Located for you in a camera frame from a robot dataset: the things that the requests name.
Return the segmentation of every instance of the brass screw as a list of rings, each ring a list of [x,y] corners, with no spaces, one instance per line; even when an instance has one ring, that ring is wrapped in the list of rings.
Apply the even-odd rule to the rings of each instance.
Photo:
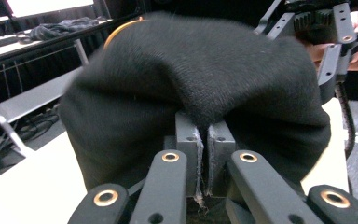
[[[176,153],[169,152],[162,155],[162,159],[166,162],[174,162],[179,160],[179,155]]]
[[[345,35],[344,37],[342,37],[342,39],[344,41],[351,41],[353,39],[353,37],[351,35]]]
[[[337,207],[337,208],[347,208],[351,206],[350,201],[344,196],[335,193],[332,190],[324,190],[321,192],[321,197],[325,202]]]
[[[256,162],[257,161],[257,156],[255,156],[254,154],[251,153],[241,153],[240,154],[240,158],[242,161],[246,161],[246,162]]]
[[[103,200],[101,197],[104,194],[110,194],[111,197],[107,200]],[[95,195],[94,203],[97,206],[105,207],[105,206],[109,206],[110,204],[114,203],[117,200],[117,198],[118,198],[118,193],[115,190],[106,189],[106,190],[99,192],[97,195]]]

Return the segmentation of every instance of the desk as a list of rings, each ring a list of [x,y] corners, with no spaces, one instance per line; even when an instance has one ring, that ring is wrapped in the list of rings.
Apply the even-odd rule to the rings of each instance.
[[[8,53],[8,52],[11,52],[11,51],[14,51],[14,50],[27,48],[27,47],[30,47],[32,45],[39,44],[40,42],[41,41],[34,41],[34,42],[32,42],[31,44],[28,44],[28,45],[21,45],[19,43],[9,44],[9,45],[0,47],[0,55]]]
[[[327,184],[348,191],[344,132],[337,99],[324,105],[332,124],[332,138],[309,175],[311,186]],[[0,223],[67,223],[86,189],[66,133],[0,175]]]

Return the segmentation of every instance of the cable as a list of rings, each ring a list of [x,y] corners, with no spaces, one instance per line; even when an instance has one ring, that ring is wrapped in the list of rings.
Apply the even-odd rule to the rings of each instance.
[[[19,132],[23,132],[23,133],[33,133],[31,136],[27,137],[27,138],[23,138],[23,141],[31,141],[34,140],[38,137],[40,137],[41,135],[43,135],[44,133],[48,132],[48,130],[50,130],[50,128],[54,125],[54,123],[56,122],[55,120],[51,120],[51,118],[54,117],[58,117],[57,114],[51,113],[51,114],[43,114],[40,116],[41,118],[39,118],[39,120],[33,120],[33,119],[27,119],[26,122],[28,123],[28,126],[24,126],[22,127],[22,129],[25,128],[25,130],[19,130]],[[47,127],[44,127],[43,129],[40,129],[40,126],[42,126],[41,124],[48,122],[49,124],[47,125]]]
[[[28,139],[35,136],[39,131],[38,131],[38,128],[36,125],[33,125],[33,126],[27,125],[27,126],[21,127],[17,132],[19,133],[19,136],[21,137],[22,141],[27,141]]]
[[[349,190],[349,194],[353,195],[353,186],[351,184],[351,179],[348,176],[348,190]]]
[[[13,129],[16,129],[17,125],[18,125],[18,121],[14,123]],[[5,132],[3,132],[2,135],[0,136],[0,152],[7,146],[9,139],[10,139],[9,136]]]
[[[6,75],[6,67],[4,64],[2,64],[2,71],[4,72],[4,78],[5,78],[5,84],[7,86],[7,97],[8,99],[11,98],[11,93],[10,93],[10,87],[8,86],[8,82],[7,82],[7,75]]]
[[[339,103],[341,104],[344,122],[348,128],[348,141],[345,146],[345,155],[346,158],[348,159],[353,152],[354,143],[356,139],[356,128],[354,126],[353,116],[351,114],[351,108],[350,105],[348,104],[347,93],[345,92],[345,87],[342,82],[338,82],[336,84],[336,97],[338,98]]]
[[[19,71],[19,67],[17,66],[17,62],[14,61],[14,66],[16,67],[16,72],[17,72],[17,78],[19,79],[19,84],[20,84],[20,91],[21,93],[24,92],[24,88],[22,86],[22,80],[21,80],[21,76],[20,76],[20,71]]]

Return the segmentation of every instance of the black cable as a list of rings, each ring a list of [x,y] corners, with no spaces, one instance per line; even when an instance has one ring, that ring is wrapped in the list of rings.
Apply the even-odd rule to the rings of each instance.
[[[13,129],[16,129],[17,125],[18,122],[16,121],[16,123],[13,125]],[[5,132],[3,132],[2,136],[0,137],[0,151],[9,145],[9,139],[10,137]]]
[[[348,176],[348,190],[349,190],[349,194],[353,195],[353,186],[351,184],[351,179],[349,176]]]
[[[40,132],[40,130],[36,126],[36,124],[31,121],[31,119],[29,119],[28,117],[24,117],[24,119],[26,122],[26,126],[23,126],[22,129],[25,129],[24,131],[27,133],[32,133],[31,136],[22,138],[22,141],[26,142],[33,139]]]
[[[48,113],[48,114],[43,114],[42,115],[42,119],[49,119],[49,118],[58,118],[58,114],[54,113],[54,112],[51,112],[51,113]]]
[[[30,138],[35,136],[38,132],[39,132],[38,128],[35,125],[33,125],[32,127],[30,125],[23,126],[23,127],[21,127],[20,130],[18,130],[18,133],[19,133],[22,141],[29,140]]]
[[[44,121],[40,121],[39,123],[44,123],[44,122],[50,122],[50,125],[41,133],[31,137],[30,139],[28,139],[27,141],[30,141],[30,140],[34,140],[36,139],[37,137],[40,137],[41,135],[43,135],[44,133],[48,132],[48,130],[50,130],[50,128],[53,126],[54,122],[52,120],[44,120]]]
[[[348,141],[345,146],[345,155],[348,159],[353,152],[354,143],[356,139],[356,128],[354,126],[353,122],[353,116],[351,114],[351,108],[348,104],[348,97],[347,93],[345,92],[344,83],[338,82],[336,84],[336,97],[339,100],[339,103],[341,104],[342,109],[342,115],[344,118],[344,122],[347,125],[348,128]]]

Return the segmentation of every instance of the black fabric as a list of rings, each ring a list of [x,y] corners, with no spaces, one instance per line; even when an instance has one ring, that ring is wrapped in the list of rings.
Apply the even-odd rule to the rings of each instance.
[[[33,40],[49,40],[60,35],[84,30],[95,25],[98,25],[98,21],[88,17],[77,20],[64,20],[57,24],[43,23],[32,29],[29,36]]]
[[[242,148],[299,185],[330,139],[305,49],[236,22],[146,18],[94,55],[62,97],[87,189],[145,177],[180,109],[201,130],[226,119]]]
[[[153,11],[164,10],[175,15],[240,21],[254,27],[272,2],[273,0],[172,0],[168,4],[159,4],[157,1],[150,1]]]

